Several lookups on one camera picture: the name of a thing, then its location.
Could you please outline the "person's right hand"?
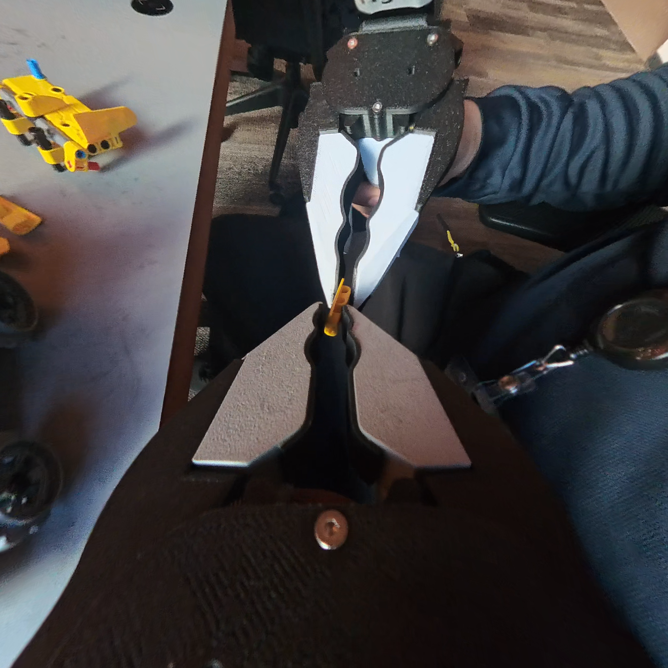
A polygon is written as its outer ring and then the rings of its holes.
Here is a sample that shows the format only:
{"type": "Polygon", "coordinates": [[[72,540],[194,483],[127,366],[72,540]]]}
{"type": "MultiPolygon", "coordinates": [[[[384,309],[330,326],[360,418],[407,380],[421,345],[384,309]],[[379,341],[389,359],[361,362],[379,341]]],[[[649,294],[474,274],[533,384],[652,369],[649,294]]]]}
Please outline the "person's right hand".
{"type": "MultiPolygon", "coordinates": [[[[482,140],[482,115],[475,100],[465,98],[463,101],[464,118],[460,143],[449,170],[442,176],[439,186],[450,180],[459,178],[476,157],[482,140]]],[[[372,214],[381,196],[378,186],[363,181],[358,186],[352,201],[352,207],[365,217],[372,214]]]]}

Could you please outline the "yellow toy brick assembly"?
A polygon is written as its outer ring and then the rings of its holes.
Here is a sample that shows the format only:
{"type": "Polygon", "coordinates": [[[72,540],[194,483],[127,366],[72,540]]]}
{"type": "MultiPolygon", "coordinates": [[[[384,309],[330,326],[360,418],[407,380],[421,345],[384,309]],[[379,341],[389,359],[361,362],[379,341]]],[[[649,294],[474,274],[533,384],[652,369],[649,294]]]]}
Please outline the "yellow toy brick assembly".
{"type": "Polygon", "coordinates": [[[37,61],[29,75],[1,81],[1,124],[23,146],[35,146],[56,172],[97,172],[100,156],[123,147],[121,134],[137,124],[126,106],[90,109],[56,86],[37,61]]]}

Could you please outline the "beige cardboard box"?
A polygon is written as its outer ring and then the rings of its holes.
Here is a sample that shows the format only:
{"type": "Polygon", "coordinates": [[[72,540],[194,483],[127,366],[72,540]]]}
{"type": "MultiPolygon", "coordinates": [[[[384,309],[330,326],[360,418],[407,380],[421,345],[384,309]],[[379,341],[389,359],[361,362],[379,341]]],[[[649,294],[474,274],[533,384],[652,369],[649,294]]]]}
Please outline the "beige cardboard box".
{"type": "Polygon", "coordinates": [[[667,1],[602,3],[644,62],[667,62],[667,1]]]}

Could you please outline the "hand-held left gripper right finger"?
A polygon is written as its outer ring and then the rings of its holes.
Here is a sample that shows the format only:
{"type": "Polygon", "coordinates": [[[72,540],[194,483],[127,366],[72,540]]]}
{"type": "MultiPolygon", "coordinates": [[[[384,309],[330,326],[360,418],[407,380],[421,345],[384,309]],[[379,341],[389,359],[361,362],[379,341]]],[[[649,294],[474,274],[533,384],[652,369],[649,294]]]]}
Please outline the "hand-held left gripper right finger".
{"type": "Polygon", "coordinates": [[[472,462],[420,359],[355,308],[347,314],[362,436],[413,470],[468,469],[472,462]]]}

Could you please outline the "small yellow toy brick piece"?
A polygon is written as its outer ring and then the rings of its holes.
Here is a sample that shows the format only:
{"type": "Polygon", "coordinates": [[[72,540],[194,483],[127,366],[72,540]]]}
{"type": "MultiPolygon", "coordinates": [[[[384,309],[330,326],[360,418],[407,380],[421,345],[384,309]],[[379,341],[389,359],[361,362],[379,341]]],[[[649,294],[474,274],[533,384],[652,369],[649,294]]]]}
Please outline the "small yellow toy brick piece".
{"type": "Polygon", "coordinates": [[[343,307],[349,302],[351,296],[351,288],[345,284],[345,279],[342,278],[339,282],[338,288],[333,297],[332,304],[325,321],[323,333],[328,337],[336,337],[339,331],[341,322],[341,315],[343,307]]]}

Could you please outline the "yellow toy wedge panel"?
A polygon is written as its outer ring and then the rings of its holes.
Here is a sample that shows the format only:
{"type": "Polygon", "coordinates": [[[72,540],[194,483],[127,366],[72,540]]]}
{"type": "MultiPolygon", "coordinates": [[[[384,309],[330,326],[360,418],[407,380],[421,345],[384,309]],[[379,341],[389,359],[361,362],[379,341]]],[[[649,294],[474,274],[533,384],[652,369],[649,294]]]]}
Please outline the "yellow toy wedge panel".
{"type": "Polygon", "coordinates": [[[17,236],[25,236],[38,228],[42,218],[1,196],[1,225],[17,236]]]}

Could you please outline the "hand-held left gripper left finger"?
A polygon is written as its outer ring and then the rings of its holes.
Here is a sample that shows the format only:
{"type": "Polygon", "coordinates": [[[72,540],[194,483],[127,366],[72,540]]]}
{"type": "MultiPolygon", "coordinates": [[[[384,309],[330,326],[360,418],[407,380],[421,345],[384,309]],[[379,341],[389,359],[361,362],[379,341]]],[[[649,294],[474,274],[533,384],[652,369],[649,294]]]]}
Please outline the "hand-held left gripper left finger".
{"type": "Polygon", "coordinates": [[[250,468],[307,429],[315,376],[309,349],[320,314],[321,302],[313,303],[245,355],[194,466],[250,468]]]}

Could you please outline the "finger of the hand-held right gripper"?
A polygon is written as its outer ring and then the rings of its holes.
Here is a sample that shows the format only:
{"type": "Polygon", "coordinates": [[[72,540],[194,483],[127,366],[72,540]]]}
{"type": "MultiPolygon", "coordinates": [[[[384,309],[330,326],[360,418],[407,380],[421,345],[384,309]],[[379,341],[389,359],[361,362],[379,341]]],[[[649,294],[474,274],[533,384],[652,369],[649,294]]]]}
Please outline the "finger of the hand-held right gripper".
{"type": "Polygon", "coordinates": [[[326,300],[333,300],[339,285],[339,237],[348,222],[344,195],[358,163],[359,150],[346,134],[320,134],[306,211],[326,300]]]}
{"type": "Polygon", "coordinates": [[[433,133],[385,140],[361,138],[364,171],[381,194],[367,220],[367,243],[354,269],[354,306],[375,291],[400,254],[419,217],[419,196],[434,145],[433,133]]]}

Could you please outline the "person's right forearm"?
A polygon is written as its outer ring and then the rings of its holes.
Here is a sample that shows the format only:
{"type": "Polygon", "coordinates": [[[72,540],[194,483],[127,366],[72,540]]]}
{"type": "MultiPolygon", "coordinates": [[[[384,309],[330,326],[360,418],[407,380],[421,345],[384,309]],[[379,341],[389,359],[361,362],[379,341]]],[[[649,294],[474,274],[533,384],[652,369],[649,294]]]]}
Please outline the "person's right forearm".
{"type": "Polygon", "coordinates": [[[571,93],[504,86],[466,102],[480,140],[434,196],[569,211],[667,206],[667,64],[571,93]]]}

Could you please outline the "black bag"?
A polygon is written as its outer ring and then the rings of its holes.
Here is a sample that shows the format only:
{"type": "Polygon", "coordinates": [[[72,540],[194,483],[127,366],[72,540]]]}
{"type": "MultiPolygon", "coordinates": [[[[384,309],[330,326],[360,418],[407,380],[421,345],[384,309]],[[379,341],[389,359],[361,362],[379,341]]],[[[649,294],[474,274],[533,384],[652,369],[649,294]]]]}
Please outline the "black bag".
{"type": "MultiPolygon", "coordinates": [[[[440,367],[466,356],[528,278],[488,251],[458,258],[408,241],[359,311],[440,367]]],[[[203,295],[213,375],[316,302],[325,302],[306,214],[234,214],[212,221],[203,295]]]]}

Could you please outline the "metal badge reel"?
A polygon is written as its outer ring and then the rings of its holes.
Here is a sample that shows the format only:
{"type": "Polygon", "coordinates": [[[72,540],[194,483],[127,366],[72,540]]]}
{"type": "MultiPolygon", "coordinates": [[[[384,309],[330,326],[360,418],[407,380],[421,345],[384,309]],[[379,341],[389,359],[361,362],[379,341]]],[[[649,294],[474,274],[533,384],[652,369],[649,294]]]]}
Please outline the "metal badge reel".
{"type": "Polygon", "coordinates": [[[582,343],[558,344],[497,380],[477,381],[467,372],[467,392],[489,414],[537,389],[540,378],[566,369],[588,356],[599,356],[632,371],[667,368],[667,289],[655,289],[608,309],[582,343]]]}

